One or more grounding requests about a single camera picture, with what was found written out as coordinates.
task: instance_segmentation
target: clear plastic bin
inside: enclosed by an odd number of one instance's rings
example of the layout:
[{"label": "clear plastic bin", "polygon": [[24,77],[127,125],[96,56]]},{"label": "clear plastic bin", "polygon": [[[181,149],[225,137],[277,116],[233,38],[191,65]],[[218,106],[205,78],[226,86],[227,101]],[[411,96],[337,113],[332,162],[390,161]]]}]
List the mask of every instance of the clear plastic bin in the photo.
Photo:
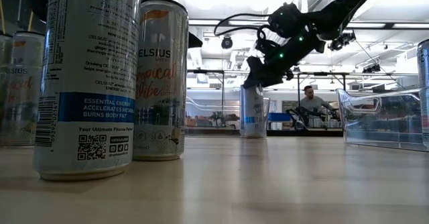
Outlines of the clear plastic bin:
[{"label": "clear plastic bin", "polygon": [[352,97],[336,90],[348,144],[428,151],[422,141],[419,89]]},{"label": "clear plastic bin", "polygon": [[240,129],[240,102],[186,97],[187,129]]}]

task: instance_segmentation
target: ceiling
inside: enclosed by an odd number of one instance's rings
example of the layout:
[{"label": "ceiling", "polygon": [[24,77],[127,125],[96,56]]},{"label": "ceiling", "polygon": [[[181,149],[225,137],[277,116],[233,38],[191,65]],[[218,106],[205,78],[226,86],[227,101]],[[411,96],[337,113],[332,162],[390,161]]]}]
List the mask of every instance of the ceiling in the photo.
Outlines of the ceiling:
[{"label": "ceiling", "polygon": [[[248,55],[246,52],[254,46],[256,37],[254,31],[244,30],[231,33],[233,47],[229,50],[221,48],[223,38],[214,37],[213,29],[217,22],[230,15],[236,13],[272,13],[282,3],[290,3],[292,0],[177,0],[183,4],[189,13],[190,31],[203,40],[204,45],[200,50],[193,51],[192,56],[189,56],[190,62],[188,68],[224,68],[224,70],[234,69],[235,55],[240,51],[240,54]],[[332,0],[319,0],[317,5],[316,0],[295,0],[301,11],[312,9],[312,6],[324,7],[324,2]],[[311,53],[301,61],[303,64],[301,71],[309,70],[334,70],[334,71],[352,71],[361,72],[361,68],[367,66],[373,61],[379,62],[390,72],[399,72],[395,68],[397,58],[407,51],[414,51],[416,45],[429,38],[429,1],[428,0],[368,0],[364,6],[355,15],[353,23],[350,26],[353,28],[357,36],[357,42],[352,42],[338,52],[325,50],[324,54]],[[239,18],[244,21],[244,24],[249,24],[251,18]],[[264,20],[262,17],[254,17],[253,20]],[[390,28],[383,27],[386,23],[420,23],[419,30],[407,27],[412,25],[403,25],[398,30],[390,24]],[[371,27],[362,29],[362,24],[370,23]],[[221,27],[219,32],[230,29],[230,27]],[[232,64],[225,64],[225,61],[231,61]],[[246,63],[243,64],[241,70],[246,69]],[[401,72],[407,71],[410,68],[402,67]]]}]

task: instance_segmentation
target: barcode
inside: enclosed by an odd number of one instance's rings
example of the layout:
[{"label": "barcode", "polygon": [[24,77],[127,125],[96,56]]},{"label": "barcode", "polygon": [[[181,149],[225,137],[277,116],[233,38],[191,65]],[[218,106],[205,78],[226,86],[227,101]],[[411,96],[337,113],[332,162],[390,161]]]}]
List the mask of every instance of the barcode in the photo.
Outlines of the barcode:
[{"label": "barcode", "polygon": [[39,98],[38,124],[34,142],[36,146],[52,147],[56,133],[57,108],[56,97]]},{"label": "barcode", "polygon": [[107,135],[79,135],[78,160],[106,158]]}]

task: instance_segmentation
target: ceiling light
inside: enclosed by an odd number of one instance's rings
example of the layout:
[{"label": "ceiling light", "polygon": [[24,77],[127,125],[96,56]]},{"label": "ceiling light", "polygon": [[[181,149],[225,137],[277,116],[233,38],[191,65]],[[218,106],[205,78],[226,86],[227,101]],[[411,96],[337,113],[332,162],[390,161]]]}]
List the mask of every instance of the ceiling light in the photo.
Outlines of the ceiling light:
[{"label": "ceiling light", "polygon": [[202,37],[204,37],[204,38],[214,38],[214,37],[218,38],[218,36],[215,36],[215,33],[213,33],[213,32],[203,32]]},{"label": "ceiling light", "polygon": [[410,29],[428,28],[429,29],[429,23],[395,23],[393,28],[410,28]]},{"label": "ceiling light", "polygon": [[261,26],[267,23],[266,21],[257,21],[257,20],[231,20],[229,22],[230,25],[253,25],[253,26]]},{"label": "ceiling light", "polygon": [[216,25],[220,20],[191,19],[189,25]]},{"label": "ceiling light", "polygon": [[202,10],[209,10],[213,7],[213,0],[198,0],[198,8]]},{"label": "ceiling light", "polygon": [[347,27],[353,28],[383,28],[385,23],[349,23]]}]

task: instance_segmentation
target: can lid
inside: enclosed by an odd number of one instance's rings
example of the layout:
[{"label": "can lid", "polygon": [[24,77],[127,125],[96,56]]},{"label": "can lid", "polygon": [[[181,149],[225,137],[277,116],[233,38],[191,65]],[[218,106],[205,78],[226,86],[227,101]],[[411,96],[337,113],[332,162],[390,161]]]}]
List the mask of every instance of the can lid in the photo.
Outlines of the can lid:
[{"label": "can lid", "polygon": [[35,34],[35,35],[39,35],[39,36],[45,36],[44,34],[41,33],[37,33],[37,32],[29,32],[29,31],[25,31],[25,30],[20,30],[14,33],[14,36],[16,36],[17,34]]},{"label": "can lid", "polygon": [[185,11],[185,13],[188,15],[188,11],[186,10],[185,6],[183,6],[179,2],[176,2],[175,0],[142,0],[142,1],[140,1],[140,4],[148,2],[148,1],[167,1],[167,2],[173,3],[173,4],[181,7]]}]

